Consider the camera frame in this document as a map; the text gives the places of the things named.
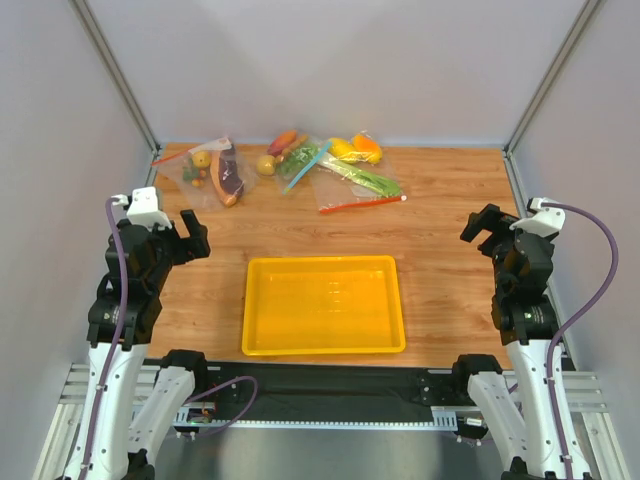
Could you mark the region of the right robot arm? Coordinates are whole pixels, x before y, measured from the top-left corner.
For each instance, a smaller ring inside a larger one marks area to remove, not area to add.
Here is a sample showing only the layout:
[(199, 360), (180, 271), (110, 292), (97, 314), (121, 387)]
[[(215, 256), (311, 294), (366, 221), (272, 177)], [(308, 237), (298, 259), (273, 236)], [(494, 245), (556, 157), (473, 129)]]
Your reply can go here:
[(565, 213), (547, 198), (533, 198), (528, 217), (486, 205), (469, 215), (460, 238), (488, 237), (479, 252), (490, 258), (495, 293), (491, 316), (516, 377), (511, 392), (490, 355), (459, 356), (458, 385), (479, 408), (498, 449), (505, 479), (590, 479), (562, 377), (556, 311), (546, 293), (553, 272), (554, 239)]

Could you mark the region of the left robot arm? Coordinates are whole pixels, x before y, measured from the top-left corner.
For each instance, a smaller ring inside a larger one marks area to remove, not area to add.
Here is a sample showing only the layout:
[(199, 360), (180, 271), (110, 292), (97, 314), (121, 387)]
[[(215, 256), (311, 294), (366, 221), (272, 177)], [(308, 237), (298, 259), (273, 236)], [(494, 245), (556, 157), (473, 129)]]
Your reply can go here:
[(160, 447), (183, 403), (203, 390), (203, 353), (172, 350), (161, 361), (141, 410), (138, 377), (162, 309), (160, 294), (173, 267), (209, 256), (207, 228), (191, 210), (187, 228), (111, 221), (107, 272), (88, 313), (89, 381), (82, 420), (64, 479), (152, 479)]

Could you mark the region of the fake green celery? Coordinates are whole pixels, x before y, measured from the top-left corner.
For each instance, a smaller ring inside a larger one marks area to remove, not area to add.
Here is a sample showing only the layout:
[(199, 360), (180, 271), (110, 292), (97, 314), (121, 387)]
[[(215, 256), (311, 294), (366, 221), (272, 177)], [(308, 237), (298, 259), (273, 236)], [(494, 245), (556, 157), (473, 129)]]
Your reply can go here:
[(391, 178), (363, 170), (333, 157), (323, 156), (318, 164), (380, 197), (395, 197), (403, 194), (401, 187)]

